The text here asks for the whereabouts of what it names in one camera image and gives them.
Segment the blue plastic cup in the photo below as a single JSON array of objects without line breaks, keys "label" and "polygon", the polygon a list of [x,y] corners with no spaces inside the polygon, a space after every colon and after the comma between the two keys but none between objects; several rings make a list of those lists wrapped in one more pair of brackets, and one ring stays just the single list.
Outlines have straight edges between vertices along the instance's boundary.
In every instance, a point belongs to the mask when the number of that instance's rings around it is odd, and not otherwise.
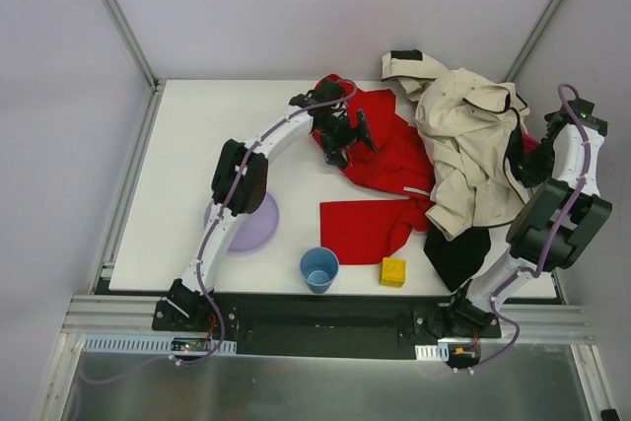
[{"label": "blue plastic cup", "polygon": [[338,275],[339,267],[336,254],[322,246],[309,249],[299,262],[301,276],[310,291],[317,295],[328,291]]}]

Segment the right aluminium frame post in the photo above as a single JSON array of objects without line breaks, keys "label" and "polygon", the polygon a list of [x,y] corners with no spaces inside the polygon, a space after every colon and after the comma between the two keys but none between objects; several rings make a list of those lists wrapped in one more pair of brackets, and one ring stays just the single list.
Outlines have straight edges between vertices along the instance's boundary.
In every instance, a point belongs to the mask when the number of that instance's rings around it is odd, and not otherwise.
[{"label": "right aluminium frame post", "polygon": [[529,30],[518,54],[511,63],[504,76],[505,82],[517,81],[518,76],[526,66],[526,63],[540,44],[548,28],[552,25],[555,17],[560,12],[567,0],[547,0],[541,12],[536,18],[533,26]]}]

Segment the aluminium front rail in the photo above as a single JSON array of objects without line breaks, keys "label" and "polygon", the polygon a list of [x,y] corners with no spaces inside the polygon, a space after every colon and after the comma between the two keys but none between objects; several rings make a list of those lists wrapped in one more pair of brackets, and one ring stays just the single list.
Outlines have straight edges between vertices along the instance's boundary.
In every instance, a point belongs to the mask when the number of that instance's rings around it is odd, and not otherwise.
[{"label": "aluminium front rail", "polygon": [[[169,324],[155,329],[153,318],[161,298],[76,295],[62,329],[67,333],[187,333],[207,331],[209,321],[191,330]],[[257,325],[284,327],[392,327],[414,337],[441,335],[442,311],[448,302],[424,297],[351,297],[222,293],[215,297],[229,339],[251,333]],[[596,334],[581,307],[507,304],[501,309],[497,341],[513,334],[516,322],[521,343],[593,345]]]}]

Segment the left aluminium frame post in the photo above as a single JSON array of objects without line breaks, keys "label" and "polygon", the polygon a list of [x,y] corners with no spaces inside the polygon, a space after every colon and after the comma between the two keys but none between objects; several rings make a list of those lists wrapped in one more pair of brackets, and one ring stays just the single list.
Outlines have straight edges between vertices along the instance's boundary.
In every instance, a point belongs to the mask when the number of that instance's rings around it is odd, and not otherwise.
[{"label": "left aluminium frame post", "polygon": [[124,47],[128,51],[133,63],[141,74],[144,82],[151,91],[155,91],[159,85],[152,66],[150,65],[143,48],[128,22],[118,0],[101,0],[107,15],[116,29]]}]

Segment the purple plastic plate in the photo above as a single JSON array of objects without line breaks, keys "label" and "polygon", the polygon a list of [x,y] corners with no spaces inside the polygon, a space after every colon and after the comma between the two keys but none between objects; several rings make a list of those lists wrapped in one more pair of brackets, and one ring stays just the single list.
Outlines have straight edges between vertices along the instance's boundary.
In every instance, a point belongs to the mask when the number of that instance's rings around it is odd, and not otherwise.
[{"label": "purple plastic plate", "polygon": [[279,224],[279,209],[275,199],[266,193],[262,203],[251,214],[233,215],[226,208],[220,215],[220,205],[210,201],[204,214],[204,234],[196,253],[201,259],[204,251],[219,243],[227,245],[231,253],[255,251],[267,244]]}]

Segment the aluminium frame post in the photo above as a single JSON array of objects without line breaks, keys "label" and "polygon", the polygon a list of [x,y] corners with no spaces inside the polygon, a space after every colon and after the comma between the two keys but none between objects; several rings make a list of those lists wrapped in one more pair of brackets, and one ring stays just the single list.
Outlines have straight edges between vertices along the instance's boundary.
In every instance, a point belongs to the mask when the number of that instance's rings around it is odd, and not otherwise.
[{"label": "aluminium frame post", "polygon": [[555,17],[560,12],[567,0],[547,0],[541,12],[536,18],[533,26],[529,30],[518,54],[511,63],[504,76],[505,82],[517,81],[518,76],[526,66],[526,63],[540,44],[548,28],[552,25]]},{"label": "aluminium frame post", "polygon": [[101,0],[107,15],[116,29],[124,47],[128,51],[133,63],[141,74],[144,82],[151,91],[155,91],[159,85],[152,66],[150,65],[143,48],[128,22],[118,0]]}]

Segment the yellow toy cube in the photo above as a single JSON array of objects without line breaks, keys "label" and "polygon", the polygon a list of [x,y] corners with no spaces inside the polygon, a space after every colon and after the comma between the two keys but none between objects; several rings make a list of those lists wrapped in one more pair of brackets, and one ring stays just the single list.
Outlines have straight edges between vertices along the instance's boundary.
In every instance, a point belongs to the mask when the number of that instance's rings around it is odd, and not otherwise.
[{"label": "yellow toy cube", "polygon": [[406,281],[406,261],[400,258],[385,257],[380,268],[379,284],[401,288]]}]

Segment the red cloth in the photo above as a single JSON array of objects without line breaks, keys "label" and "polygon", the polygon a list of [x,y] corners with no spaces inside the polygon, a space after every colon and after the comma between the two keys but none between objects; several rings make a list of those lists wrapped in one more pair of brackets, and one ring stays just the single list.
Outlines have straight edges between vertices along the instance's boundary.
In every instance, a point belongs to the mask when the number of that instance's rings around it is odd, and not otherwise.
[{"label": "red cloth", "polygon": [[320,244],[343,265],[377,264],[405,246],[412,232],[440,236],[426,212],[435,184],[421,137],[395,112],[388,90],[358,91],[348,111],[367,115],[377,149],[357,142],[341,150],[340,172],[353,184],[394,194],[394,200],[324,202],[320,205]]}]

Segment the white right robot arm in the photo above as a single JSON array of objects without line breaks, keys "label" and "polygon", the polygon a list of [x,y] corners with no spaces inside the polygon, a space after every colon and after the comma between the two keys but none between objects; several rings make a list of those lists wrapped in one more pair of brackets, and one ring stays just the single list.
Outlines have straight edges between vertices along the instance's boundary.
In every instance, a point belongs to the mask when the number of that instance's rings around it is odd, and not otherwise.
[{"label": "white right robot arm", "polygon": [[548,117],[552,176],[511,225],[502,257],[452,295],[442,311],[443,335],[495,337],[499,310],[517,290],[544,273],[571,267],[582,255],[612,211],[596,183],[607,128],[585,111],[576,118],[563,110]]}]

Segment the cream and black jacket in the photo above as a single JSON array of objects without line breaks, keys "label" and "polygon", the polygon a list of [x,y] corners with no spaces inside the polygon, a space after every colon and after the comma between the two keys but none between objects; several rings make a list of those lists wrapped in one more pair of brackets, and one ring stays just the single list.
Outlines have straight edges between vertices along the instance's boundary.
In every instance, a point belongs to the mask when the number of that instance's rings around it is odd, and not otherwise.
[{"label": "cream and black jacket", "polygon": [[529,108],[515,85],[450,69],[418,49],[384,54],[382,78],[397,81],[415,104],[435,176],[426,215],[445,239],[511,223],[528,201],[517,167]]}]

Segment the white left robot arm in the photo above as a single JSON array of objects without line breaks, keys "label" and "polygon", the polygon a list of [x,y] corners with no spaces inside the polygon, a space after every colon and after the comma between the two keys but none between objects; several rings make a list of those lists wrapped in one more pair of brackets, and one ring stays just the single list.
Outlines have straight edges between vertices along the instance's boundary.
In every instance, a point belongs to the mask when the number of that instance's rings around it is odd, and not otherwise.
[{"label": "white left robot arm", "polygon": [[203,237],[192,261],[156,305],[153,327],[169,324],[191,330],[219,315],[209,293],[214,290],[219,263],[245,218],[262,204],[269,165],[298,139],[316,133],[325,162],[340,170],[349,166],[347,150],[363,143],[377,146],[365,114],[349,117],[355,94],[335,86],[331,93],[311,90],[293,97],[267,130],[245,141],[230,139],[221,150],[211,181],[212,196]]}]

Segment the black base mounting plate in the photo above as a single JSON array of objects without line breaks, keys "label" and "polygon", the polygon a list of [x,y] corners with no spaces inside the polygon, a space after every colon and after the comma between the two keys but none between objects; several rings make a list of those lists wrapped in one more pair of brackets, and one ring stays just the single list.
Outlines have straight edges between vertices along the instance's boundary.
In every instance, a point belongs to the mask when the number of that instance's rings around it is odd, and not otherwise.
[{"label": "black base mounting plate", "polygon": [[405,360],[442,336],[497,339],[493,321],[479,329],[443,318],[444,297],[168,294],[155,306],[156,331],[211,332],[240,355]]}]

